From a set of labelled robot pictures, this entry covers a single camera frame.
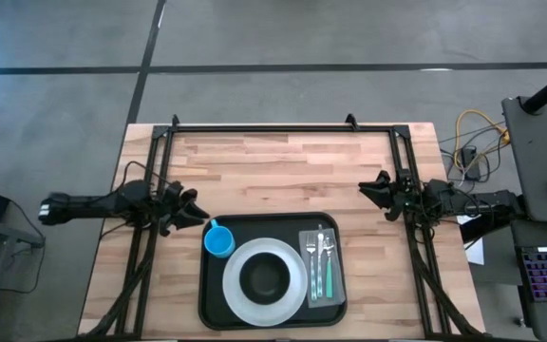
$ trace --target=fork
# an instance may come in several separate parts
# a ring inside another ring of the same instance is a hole
[[[311,300],[317,300],[315,293],[315,272],[313,271],[313,252],[315,252],[315,235],[308,233],[305,249],[310,254],[310,280],[311,280]]]

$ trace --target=white paper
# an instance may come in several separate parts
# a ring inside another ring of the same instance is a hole
[[[459,224],[464,224],[469,220],[475,218],[470,218],[469,216],[457,216],[457,222]],[[463,248],[470,245],[470,243],[465,243]],[[484,265],[484,251],[482,249],[482,238],[479,238],[474,244],[465,250],[465,255],[467,256],[467,261],[473,264]]]

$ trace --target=utensil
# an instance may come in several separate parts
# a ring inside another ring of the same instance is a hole
[[[324,252],[324,234],[318,233],[318,285],[316,291],[318,297],[322,296],[322,252]]]
[[[232,232],[218,225],[215,219],[210,220],[210,230],[204,237],[204,247],[206,251],[215,257],[225,258],[231,255],[236,248],[236,242]]]
[[[242,291],[240,274],[253,256],[269,253],[284,262],[290,275],[289,288],[275,303],[261,305],[250,300]],[[308,273],[301,256],[288,243],[262,237],[243,243],[231,255],[223,271],[223,295],[236,316],[257,327],[284,323],[299,310],[308,290]]]
[[[318,297],[315,293],[315,270],[313,269],[313,252],[315,252],[315,235],[308,233],[305,249],[310,254],[310,288],[311,288],[311,300],[317,300]]]
[[[330,241],[330,237],[326,237],[324,240],[324,249],[327,251],[327,298],[332,298],[332,267],[330,255],[332,254],[332,249],[334,244]]]

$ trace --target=white plate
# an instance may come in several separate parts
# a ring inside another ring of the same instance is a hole
[[[286,293],[275,303],[256,304],[248,299],[239,285],[244,263],[259,253],[280,257],[289,268],[290,284]],[[256,238],[241,245],[229,258],[223,272],[223,294],[227,304],[241,320],[257,327],[271,327],[291,318],[301,307],[308,290],[308,273],[301,256],[275,238]]]

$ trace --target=yellow cable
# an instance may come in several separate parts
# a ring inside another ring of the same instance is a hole
[[[457,121],[455,121],[455,151],[453,151],[453,162],[455,163],[455,166],[462,170],[462,166],[460,165],[459,161],[457,160],[457,157],[460,153],[460,126],[462,124],[463,117],[466,114],[477,114],[483,117],[486,121],[488,121],[492,127],[495,127],[501,135],[503,135],[502,141],[503,141],[503,147],[505,147],[507,144],[510,143],[510,133],[508,133],[508,130],[504,127],[499,126],[498,124],[495,124],[491,118],[489,118],[486,114],[479,111],[478,109],[467,109],[462,114],[460,114],[459,117],[457,117]],[[482,152],[481,154],[488,154],[493,151],[496,151],[497,147],[491,147],[488,150]]]

